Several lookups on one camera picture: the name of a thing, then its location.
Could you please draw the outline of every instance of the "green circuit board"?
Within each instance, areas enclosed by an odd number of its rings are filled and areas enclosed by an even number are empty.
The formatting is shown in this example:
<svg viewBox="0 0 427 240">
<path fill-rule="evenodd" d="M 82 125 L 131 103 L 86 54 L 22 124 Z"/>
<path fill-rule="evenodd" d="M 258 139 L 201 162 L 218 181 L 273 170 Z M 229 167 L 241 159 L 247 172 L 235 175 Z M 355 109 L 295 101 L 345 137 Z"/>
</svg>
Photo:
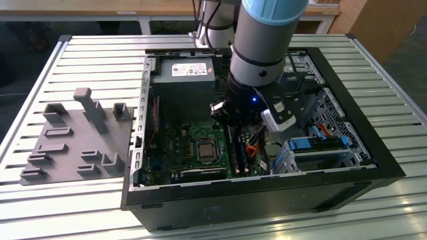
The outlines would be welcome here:
<svg viewBox="0 0 427 240">
<path fill-rule="evenodd" d="M 165 130 L 165 160 L 171 171 L 177 169 L 222 167 L 231 177 L 230 160 L 225 141 L 225 130 L 214 122 L 194 122 L 182 126 L 170 126 Z M 217 160 L 199 161 L 198 143 L 214 141 Z"/>
<path fill-rule="evenodd" d="M 237 173 L 237 163 L 230 161 L 225 129 L 217 122 L 167 125 L 161 145 L 162 153 L 150 159 L 150 185 L 174 183 L 175 174 L 191 169 L 226 169 L 227 179 L 257 176 L 261 172 L 261 165 L 255 163 L 249 165 L 247 174 Z"/>
</svg>

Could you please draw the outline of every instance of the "floor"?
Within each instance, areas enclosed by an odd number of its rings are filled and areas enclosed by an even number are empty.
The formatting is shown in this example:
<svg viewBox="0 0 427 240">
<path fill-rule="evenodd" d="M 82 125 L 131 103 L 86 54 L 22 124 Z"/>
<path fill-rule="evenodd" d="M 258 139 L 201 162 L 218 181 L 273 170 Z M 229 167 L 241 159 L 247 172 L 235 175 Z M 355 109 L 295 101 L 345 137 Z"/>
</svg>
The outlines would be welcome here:
<svg viewBox="0 0 427 240">
<path fill-rule="evenodd" d="M 186 34 L 193 24 L 163 22 L 153 26 L 153 31 L 162 34 Z M 0 87 L 0 141 L 3 140 L 17 114 L 31 91 L 41 71 L 50 58 L 51 51 L 61 35 L 99 35 L 102 30 L 97 22 L 53 22 L 49 25 L 47 38 L 53 44 L 43 53 L 29 52 L 5 22 L 0 22 L 0 53 L 18 78 L 14 83 Z M 123 35 L 142 34 L 138 22 L 123 22 L 119 33 Z M 389 62 L 384 65 L 416 103 L 427 112 L 427 16 L 424 16 L 417 31 L 397 50 Z"/>
</svg>

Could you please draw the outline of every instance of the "wire bundle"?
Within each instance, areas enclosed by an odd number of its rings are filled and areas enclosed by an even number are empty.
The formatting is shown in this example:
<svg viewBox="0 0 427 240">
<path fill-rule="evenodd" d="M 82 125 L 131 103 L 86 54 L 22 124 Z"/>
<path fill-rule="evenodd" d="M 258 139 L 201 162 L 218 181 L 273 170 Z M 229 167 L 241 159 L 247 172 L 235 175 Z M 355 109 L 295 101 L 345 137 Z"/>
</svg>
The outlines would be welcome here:
<svg viewBox="0 0 427 240">
<path fill-rule="evenodd" d="M 317 127 L 321 128 L 322 132 L 327 137 L 331 137 L 334 134 L 330 132 L 327 125 L 325 123 L 317 124 Z"/>
</svg>

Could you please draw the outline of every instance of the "aluminum profile table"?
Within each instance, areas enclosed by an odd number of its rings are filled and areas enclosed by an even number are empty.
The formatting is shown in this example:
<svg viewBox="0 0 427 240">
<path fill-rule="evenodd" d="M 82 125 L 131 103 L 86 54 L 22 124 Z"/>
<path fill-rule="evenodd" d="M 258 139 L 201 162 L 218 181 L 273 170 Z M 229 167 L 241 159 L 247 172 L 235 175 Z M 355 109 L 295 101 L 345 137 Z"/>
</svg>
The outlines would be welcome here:
<svg viewBox="0 0 427 240">
<path fill-rule="evenodd" d="M 338 210 L 149 232 L 122 211 L 123 178 L 19 185 L 46 122 L 47 103 L 67 109 L 75 88 L 103 106 L 137 110 L 146 49 L 191 48 L 185 35 L 74 36 L 54 49 L 0 145 L 2 239 L 396 239 L 427 232 L 427 117 L 357 39 L 295 35 L 291 47 L 319 47 L 408 177 Z"/>
</svg>

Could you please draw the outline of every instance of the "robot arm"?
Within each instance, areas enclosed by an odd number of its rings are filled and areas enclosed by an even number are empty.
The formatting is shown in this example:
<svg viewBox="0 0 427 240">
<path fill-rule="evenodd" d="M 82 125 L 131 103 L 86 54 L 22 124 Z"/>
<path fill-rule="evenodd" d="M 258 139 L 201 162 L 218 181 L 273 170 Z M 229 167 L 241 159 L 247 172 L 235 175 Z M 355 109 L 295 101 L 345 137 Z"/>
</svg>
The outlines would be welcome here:
<svg viewBox="0 0 427 240">
<path fill-rule="evenodd" d="M 242 0 L 226 101 L 211 105 L 218 121 L 242 126 L 262 117 L 273 132 L 282 132 L 295 123 L 291 103 L 277 80 L 307 3 L 309 0 Z"/>
</svg>

